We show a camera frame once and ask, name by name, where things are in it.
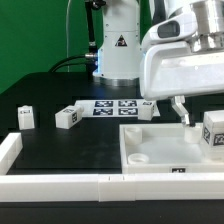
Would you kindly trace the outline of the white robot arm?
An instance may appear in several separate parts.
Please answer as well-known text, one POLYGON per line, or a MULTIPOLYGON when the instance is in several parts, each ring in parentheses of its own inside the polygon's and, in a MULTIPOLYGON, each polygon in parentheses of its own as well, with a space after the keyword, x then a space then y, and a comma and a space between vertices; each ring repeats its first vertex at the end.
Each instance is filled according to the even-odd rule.
POLYGON ((86 2, 103 13, 96 81, 138 84, 146 100, 169 99, 186 126, 187 97, 224 92, 224 0, 149 0, 153 25, 145 35, 138 0, 86 2))

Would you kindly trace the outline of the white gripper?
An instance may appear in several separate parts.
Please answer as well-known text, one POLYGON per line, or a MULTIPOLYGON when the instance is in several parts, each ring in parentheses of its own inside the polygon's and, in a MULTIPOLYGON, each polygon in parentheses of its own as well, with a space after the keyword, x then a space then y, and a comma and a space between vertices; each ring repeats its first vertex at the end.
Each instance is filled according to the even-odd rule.
POLYGON ((224 92, 224 52, 193 54, 185 41, 152 46, 141 62, 140 91, 146 100, 173 97, 182 125, 194 127, 185 97, 224 92))

